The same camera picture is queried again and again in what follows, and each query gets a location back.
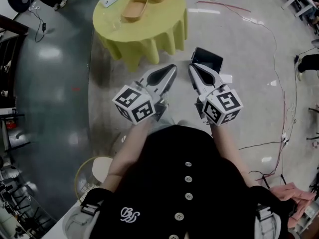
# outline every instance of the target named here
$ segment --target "black phone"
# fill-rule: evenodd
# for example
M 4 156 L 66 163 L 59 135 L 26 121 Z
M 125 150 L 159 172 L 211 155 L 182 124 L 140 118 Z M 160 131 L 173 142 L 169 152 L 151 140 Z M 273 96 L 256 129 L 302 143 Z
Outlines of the black phone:
M 192 63 L 201 64 L 220 73 L 223 58 L 207 50 L 197 47 L 191 58 Z

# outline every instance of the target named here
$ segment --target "yellow tablecloth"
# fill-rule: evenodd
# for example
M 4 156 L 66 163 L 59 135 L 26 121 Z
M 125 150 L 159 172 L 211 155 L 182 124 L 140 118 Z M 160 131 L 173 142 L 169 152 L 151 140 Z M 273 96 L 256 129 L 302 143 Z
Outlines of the yellow tablecloth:
M 128 69 L 134 71 L 142 55 L 157 64 L 159 49 L 173 55 L 176 49 L 184 50 L 187 39 L 187 10 L 185 0 L 148 0 L 147 8 L 139 21 L 128 22 L 121 18 L 129 0 L 117 0 L 105 8 L 100 2 L 93 13 L 93 25 L 104 47 L 114 59 L 123 58 Z

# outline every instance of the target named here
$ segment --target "embroidered logo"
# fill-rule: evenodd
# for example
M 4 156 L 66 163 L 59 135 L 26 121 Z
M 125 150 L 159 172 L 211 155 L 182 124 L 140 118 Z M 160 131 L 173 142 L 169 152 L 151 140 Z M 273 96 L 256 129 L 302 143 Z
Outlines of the embroidered logo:
M 132 208 L 124 207 L 121 210 L 121 216 L 123 219 L 121 221 L 125 221 L 126 223 L 133 223 L 136 221 L 137 216 L 140 215 L 140 212 L 134 212 Z

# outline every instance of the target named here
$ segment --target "gray floor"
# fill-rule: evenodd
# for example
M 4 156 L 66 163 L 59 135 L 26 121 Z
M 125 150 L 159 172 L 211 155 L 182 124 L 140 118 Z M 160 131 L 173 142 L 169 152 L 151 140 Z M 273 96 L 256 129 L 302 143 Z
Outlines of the gray floor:
M 17 19 L 30 27 L 20 51 L 15 93 L 31 144 L 12 155 L 25 181 L 33 185 L 36 200 L 55 219 L 75 203 L 76 171 L 92 155 L 88 74 L 97 2 L 69 0 L 55 12 L 37 1 L 47 27 L 40 43 L 34 42 L 38 19 L 30 12 Z
M 304 73 L 301 82 L 297 80 L 298 107 L 294 118 L 294 57 L 311 49 L 311 41 L 318 36 L 314 35 L 313 29 L 305 21 L 294 16 L 296 11 L 292 6 L 281 9 L 287 0 L 219 0 L 250 10 L 233 8 L 246 19 L 225 6 L 196 3 L 198 1 L 186 0 L 188 40 L 185 42 L 185 50 L 177 51 L 173 56 L 162 52 L 158 65 L 152 65 L 146 58 L 142 58 L 137 71 L 128 72 L 122 60 L 110 60 L 108 51 L 95 39 L 93 50 L 99 55 L 93 57 L 96 61 L 92 60 L 92 64 L 98 66 L 92 66 L 89 81 L 89 118 L 94 152 L 107 153 L 110 139 L 130 127 L 130 123 L 112 104 L 115 94 L 124 84 L 138 80 L 146 70 L 170 63 L 178 66 L 177 78 L 168 93 L 171 116 L 175 122 L 186 119 L 209 132 L 209 127 L 200 120 L 193 105 L 197 94 L 187 72 L 196 46 L 222 56 L 222 73 L 232 75 L 233 83 L 230 87 L 237 91 L 244 104 L 237 119 L 228 125 L 238 147 L 279 141 L 283 133 L 284 102 L 274 71 L 275 42 L 269 30 L 246 20 L 249 19 L 264 24 L 276 37 L 275 66 L 285 91 L 287 117 L 284 132 L 287 135 L 290 135 L 292 123 L 296 119 L 292 138 L 282 152 L 276 174 L 268 180 L 271 185 L 279 185 L 282 183 L 279 176 L 283 173 L 287 182 L 294 182 L 300 189 L 308 190 L 319 164 L 318 151 L 312 148 L 311 141 L 306 141 L 306 137 L 316 135 L 314 114 L 308 111 L 308 107 L 315 107 L 319 101 L 319 79 L 316 72 L 310 71 Z M 275 168 L 278 153 L 279 144 L 241 150 L 242 158 L 250 170 L 263 173 L 270 173 Z M 252 176 L 260 178 L 258 173 L 252 173 Z

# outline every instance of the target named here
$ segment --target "shoe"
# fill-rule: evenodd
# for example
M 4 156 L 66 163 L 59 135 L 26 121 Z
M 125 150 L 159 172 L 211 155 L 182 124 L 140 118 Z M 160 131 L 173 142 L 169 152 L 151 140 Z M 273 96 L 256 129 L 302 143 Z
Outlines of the shoe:
M 296 73 L 297 73 L 298 80 L 301 81 L 301 77 L 303 76 L 303 74 L 301 72 L 299 72 L 298 69 L 297 69 Z
M 54 10 L 58 10 L 60 8 L 59 4 L 56 3 L 55 6 L 53 7 Z
M 67 1 L 68 1 L 68 0 L 62 0 L 62 2 L 61 2 L 60 5 L 59 5 L 60 8 L 65 7 Z
M 314 18 L 314 20 L 312 21 L 312 24 L 316 25 L 318 22 L 319 22 L 319 16 Z
M 298 67 L 299 67 L 299 65 L 301 64 L 301 62 L 302 62 L 302 58 L 301 57 L 299 57 L 298 58 L 298 61 L 297 61 L 297 63 L 296 63 L 296 74 L 297 74 L 297 78 L 298 78 L 298 80 L 299 81 L 301 81 L 301 77 L 302 77 L 302 73 L 301 72 L 299 72 L 299 70 L 298 70 Z

